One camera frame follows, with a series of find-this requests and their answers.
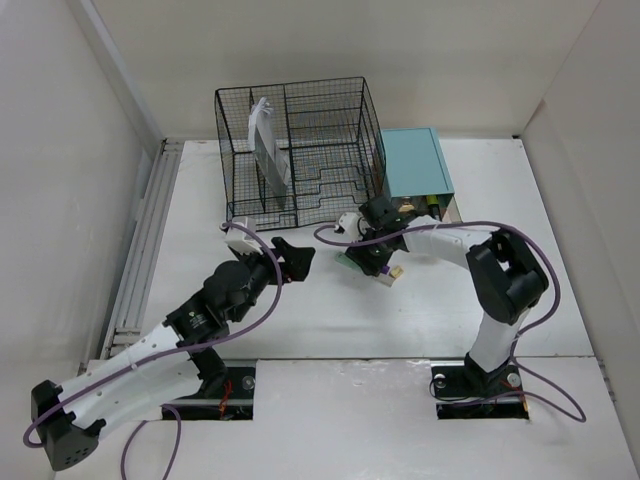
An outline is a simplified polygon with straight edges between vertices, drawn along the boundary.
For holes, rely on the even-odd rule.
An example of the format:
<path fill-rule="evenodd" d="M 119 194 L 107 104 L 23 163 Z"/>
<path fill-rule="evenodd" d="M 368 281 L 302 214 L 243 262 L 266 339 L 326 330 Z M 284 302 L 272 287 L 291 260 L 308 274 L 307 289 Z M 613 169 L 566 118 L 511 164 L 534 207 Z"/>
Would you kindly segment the teal and orange drawer box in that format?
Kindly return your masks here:
<path fill-rule="evenodd" d="M 455 189 L 434 127 L 383 129 L 386 167 L 384 193 L 400 212 L 429 216 L 426 197 L 436 195 L 443 221 Z"/>

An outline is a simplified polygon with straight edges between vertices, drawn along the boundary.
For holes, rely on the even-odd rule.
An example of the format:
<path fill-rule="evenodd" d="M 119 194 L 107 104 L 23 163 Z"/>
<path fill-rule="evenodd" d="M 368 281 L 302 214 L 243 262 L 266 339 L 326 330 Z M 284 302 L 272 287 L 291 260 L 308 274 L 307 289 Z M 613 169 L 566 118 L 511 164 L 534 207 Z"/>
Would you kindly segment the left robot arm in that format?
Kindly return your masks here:
<path fill-rule="evenodd" d="M 82 462 L 110 432 L 148 409 L 217 394 L 228 368 L 215 345 L 230 338 L 230 324 L 243 320 L 266 287 L 304 281 L 315 256 L 314 248 L 281 237 L 229 248 L 233 259 L 146 336 L 83 375 L 32 389 L 29 431 L 53 471 Z"/>

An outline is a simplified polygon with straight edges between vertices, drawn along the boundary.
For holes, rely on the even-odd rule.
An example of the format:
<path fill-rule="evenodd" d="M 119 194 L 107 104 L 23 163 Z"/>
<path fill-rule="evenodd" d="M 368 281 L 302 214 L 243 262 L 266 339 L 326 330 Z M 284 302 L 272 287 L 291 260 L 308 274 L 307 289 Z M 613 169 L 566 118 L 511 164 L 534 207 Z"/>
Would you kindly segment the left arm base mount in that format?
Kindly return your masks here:
<path fill-rule="evenodd" d="M 184 421 L 249 421 L 253 419 L 256 388 L 255 360 L 230 360 L 224 382 L 213 392 L 196 392 L 172 406 Z"/>

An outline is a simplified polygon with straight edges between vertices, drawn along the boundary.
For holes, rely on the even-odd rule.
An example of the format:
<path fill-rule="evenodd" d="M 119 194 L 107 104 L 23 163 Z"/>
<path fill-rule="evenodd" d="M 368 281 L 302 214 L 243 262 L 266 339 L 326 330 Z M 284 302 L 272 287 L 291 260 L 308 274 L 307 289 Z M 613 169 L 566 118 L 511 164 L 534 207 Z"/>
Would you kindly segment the black setup guide booklet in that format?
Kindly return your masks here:
<path fill-rule="evenodd" d="M 291 179 L 289 160 L 278 147 L 270 130 L 263 133 L 259 128 L 255 128 L 249 134 L 249 140 L 256 162 L 273 192 L 275 203 L 283 210 L 287 203 Z"/>

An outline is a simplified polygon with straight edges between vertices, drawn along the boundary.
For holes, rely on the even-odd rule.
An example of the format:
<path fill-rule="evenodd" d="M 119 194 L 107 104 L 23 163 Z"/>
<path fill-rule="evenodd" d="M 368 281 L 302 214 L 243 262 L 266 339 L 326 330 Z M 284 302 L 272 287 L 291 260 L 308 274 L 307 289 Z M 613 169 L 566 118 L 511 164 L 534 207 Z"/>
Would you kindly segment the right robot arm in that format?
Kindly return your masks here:
<path fill-rule="evenodd" d="M 401 212 L 383 196 L 359 207 L 359 218 L 340 218 L 343 229 L 356 229 L 356 246 L 346 256 L 367 276 L 378 277 L 398 251 L 436 257 L 467 270 L 483 310 L 477 337 L 464 363 L 451 377 L 447 400 L 487 397 L 504 374 L 529 311 L 549 287 L 549 280 L 526 241 L 504 227 L 474 230 L 443 223 L 416 211 Z"/>

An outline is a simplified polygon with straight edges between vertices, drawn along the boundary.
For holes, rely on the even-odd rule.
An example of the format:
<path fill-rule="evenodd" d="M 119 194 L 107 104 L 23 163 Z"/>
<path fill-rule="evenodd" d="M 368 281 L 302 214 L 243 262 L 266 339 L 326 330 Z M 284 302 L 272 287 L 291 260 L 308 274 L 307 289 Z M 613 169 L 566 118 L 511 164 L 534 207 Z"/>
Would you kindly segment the green highlighter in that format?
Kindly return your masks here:
<path fill-rule="evenodd" d="M 354 271 L 360 271 L 361 268 L 351 260 L 344 252 L 337 252 L 335 255 L 335 261 L 340 265 L 347 267 Z"/>

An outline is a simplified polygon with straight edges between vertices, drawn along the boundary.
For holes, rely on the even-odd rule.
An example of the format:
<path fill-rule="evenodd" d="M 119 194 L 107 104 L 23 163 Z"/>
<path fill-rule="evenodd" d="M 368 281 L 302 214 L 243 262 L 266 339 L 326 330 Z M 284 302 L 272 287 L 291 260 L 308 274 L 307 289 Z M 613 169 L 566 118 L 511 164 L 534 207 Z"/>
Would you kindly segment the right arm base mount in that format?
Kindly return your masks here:
<path fill-rule="evenodd" d="M 464 360 L 434 362 L 430 367 L 429 391 L 436 400 L 439 420 L 528 420 L 519 369 L 505 364 L 486 375 L 474 371 Z"/>

